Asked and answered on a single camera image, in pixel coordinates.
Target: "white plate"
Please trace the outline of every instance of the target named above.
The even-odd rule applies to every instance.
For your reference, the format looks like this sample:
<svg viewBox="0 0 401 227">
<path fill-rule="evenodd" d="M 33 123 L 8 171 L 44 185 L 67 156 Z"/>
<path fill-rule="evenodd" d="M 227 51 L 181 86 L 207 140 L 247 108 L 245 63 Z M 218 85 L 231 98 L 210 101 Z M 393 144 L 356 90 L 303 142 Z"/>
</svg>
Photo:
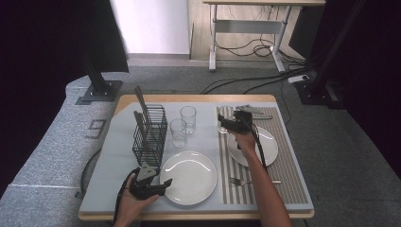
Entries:
<svg viewBox="0 0 401 227">
<path fill-rule="evenodd" d="M 208 157 L 185 151 L 169 158 L 160 171 L 160 183 L 171 178 L 173 182 L 166 189 L 166 197 L 181 205 L 192 205 L 212 194 L 218 174 Z"/>
<path fill-rule="evenodd" d="M 259 132 L 259 140 L 260 144 L 262 145 L 263 154 L 265 155 L 266 166 L 268 166 L 272 164 L 274 160 L 277 158 L 278 154 L 277 142 L 268 131 L 259 127 L 257 127 L 257 130 Z M 236 147 L 237 142 L 235 141 L 235 137 L 232 134 L 228 136 L 227 145 L 231 157 L 233 157 L 234 160 L 236 160 L 241 165 L 248 166 L 248 162 L 245 159 L 244 155 L 242 154 L 242 151 Z M 257 146 L 256 146 L 256 155 L 259 158 L 259 160 L 261 160 L 259 148 L 257 148 Z"/>
</svg>

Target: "cutlery basket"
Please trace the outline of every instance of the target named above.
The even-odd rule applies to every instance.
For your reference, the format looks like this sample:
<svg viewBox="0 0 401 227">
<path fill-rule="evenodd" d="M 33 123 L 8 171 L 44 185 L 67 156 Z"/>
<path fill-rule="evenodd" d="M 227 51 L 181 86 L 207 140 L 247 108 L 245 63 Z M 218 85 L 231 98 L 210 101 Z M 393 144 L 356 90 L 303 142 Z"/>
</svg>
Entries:
<svg viewBox="0 0 401 227">
<path fill-rule="evenodd" d="M 139 166 L 162 164 L 167 132 L 165 108 L 162 105 L 147 105 L 143 113 L 135 112 L 136 129 L 133 134 L 132 151 Z"/>
</svg>

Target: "hand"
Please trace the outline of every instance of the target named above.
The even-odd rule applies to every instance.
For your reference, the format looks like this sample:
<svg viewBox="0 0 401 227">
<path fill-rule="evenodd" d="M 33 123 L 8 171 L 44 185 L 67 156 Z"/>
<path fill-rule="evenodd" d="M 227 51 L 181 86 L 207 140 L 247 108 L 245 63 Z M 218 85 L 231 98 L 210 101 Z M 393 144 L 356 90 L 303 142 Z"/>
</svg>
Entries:
<svg viewBox="0 0 401 227">
<path fill-rule="evenodd" d="M 144 201 L 136 199 L 129 190 L 134 175 L 135 174 L 131 175 L 125 185 L 123 195 L 121 196 L 120 206 L 118 208 L 117 221 L 115 222 L 114 227 L 130 226 L 139 213 L 141 213 L 142 209 L 159 199 L 159 195 L 154 195 Z"/>
<path fill-rule="evenodd" d="M 242 154 L 247 160 L 250 157 L 256 156 L 255 153 L 256 141 L 254 140 L 253 135 L 250 132 L 241 134 L 235 131 L 229 131 L 229 133 L 235 136 L 235 141 L 241 147 Z"/>
</svg>

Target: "placemat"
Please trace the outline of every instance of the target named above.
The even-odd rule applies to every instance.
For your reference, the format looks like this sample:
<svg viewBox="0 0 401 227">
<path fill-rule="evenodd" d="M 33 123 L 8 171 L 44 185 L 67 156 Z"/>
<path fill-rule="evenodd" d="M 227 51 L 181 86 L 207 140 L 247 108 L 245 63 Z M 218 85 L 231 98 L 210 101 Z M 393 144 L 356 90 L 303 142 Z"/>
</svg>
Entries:
<svg viewBox="0 0 401 227">
<path fill-rule="evenodd" d="M 271 179 L 281 180 L 280 184 L 276 184 L 276 188 L 285 204 L 305 204 L 308 203 L 305 190 L 302 185 L 301 178 L 297 173 L 297 166 L 294 156 L 288 145 L 279 113 L 275 107 L 255 107 L 262 111 L 264 116 L 272 116 L 271 120 L 254 120 L 253 123 L 261 127 L 275 138 L 278 145 L 278 155 L 276 160 L 268 166 L 268 172 Z M 251 183 L 244 186 L 234 186 L 229 183 L 229 178 L 239 178 L 245 181 L 251 181 L 251 174 L 246 166 L 240 165 L 234 160 L 227 147 L 227 139 L 229 134 L 218 134 L 219 155 L 222 179 L 222 195 L 220 203 L 223 204 L 254 204 L 255 198 L 253 194 L 253 185 Z"/>
</svg>

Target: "glass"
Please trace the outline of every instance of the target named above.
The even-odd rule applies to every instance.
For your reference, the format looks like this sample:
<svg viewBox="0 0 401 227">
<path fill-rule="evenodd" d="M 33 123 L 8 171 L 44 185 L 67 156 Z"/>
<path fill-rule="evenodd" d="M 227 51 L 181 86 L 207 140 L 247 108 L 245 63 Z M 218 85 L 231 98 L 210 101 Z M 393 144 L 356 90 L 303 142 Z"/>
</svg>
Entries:
<svg viewBox="0 0 401 227">
<path fill-rule="evenodd" d="M 181 119 L 186 122 L 186 133 L 194 133 L 197 128 L 197 110 L 191 106 L 182 107 Z"/>
<path fill-rule="evenodd" d="M 186 123 L 182 119 L 175 119 L 170 123 L 173 145 L 182 148 L 186 145 Z"/>
</svg>

